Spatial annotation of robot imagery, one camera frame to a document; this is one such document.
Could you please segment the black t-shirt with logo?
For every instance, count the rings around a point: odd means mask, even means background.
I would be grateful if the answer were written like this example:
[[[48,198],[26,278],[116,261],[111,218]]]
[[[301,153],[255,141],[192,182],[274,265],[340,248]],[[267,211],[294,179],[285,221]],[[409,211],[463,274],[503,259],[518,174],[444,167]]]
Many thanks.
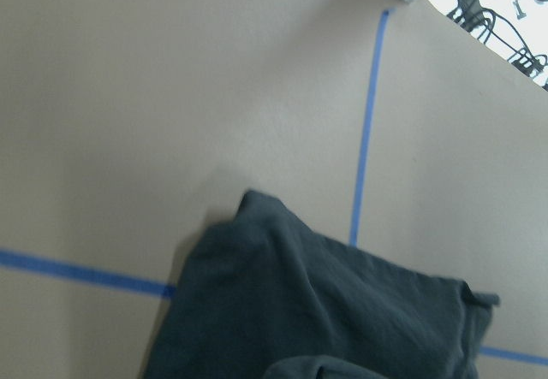
[[[147,378],[475,378],[500,300],[311,230],[246,192],[182,267]]]

